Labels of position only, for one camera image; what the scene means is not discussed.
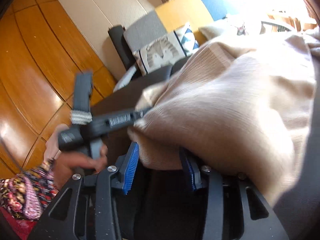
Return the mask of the floral patterned sleeve forearm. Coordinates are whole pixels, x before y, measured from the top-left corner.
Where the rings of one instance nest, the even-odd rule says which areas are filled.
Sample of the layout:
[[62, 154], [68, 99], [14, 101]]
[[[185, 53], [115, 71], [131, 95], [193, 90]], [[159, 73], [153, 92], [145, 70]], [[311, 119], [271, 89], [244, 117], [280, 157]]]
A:
[[59, 192], [54, 184], [55, 160], [1, 179], [1, 207], [17, 220], [38, 220]]

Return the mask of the person's left hand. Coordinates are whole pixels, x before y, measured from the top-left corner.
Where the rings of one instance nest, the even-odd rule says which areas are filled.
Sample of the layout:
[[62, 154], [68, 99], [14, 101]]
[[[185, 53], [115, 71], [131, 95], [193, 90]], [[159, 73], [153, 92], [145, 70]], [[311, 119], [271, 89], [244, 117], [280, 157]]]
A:
[[68, 129], [66, 124], [58, 125], [53, 134], [46, 142], [44, 161], [54, 160], [53, 178], [54, 185], [60, 190], [71, 178], [76, 168], [84, 170], [94, 170], [99, 173], [107, 166], [108, 148], [102, 144], [99, 150], [100, 157], [92, 159], [81, 152], [61, 152], [58, 149], [58, 135], [61, 131]]

